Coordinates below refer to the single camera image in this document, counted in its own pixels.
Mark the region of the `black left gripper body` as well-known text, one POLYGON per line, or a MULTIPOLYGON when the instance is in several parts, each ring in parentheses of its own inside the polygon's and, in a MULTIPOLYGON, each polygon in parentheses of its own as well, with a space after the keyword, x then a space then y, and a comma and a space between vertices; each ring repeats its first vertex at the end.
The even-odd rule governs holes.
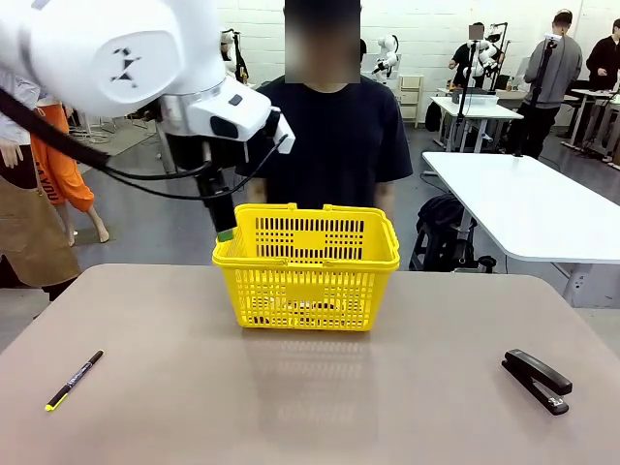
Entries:
POLYGON ((196 177, 199 192, 204 197, 230 190, 223 171, 242 165, 247 159, 245 142, 226 139, 203 139, 200 145, 200 172, 196 177))

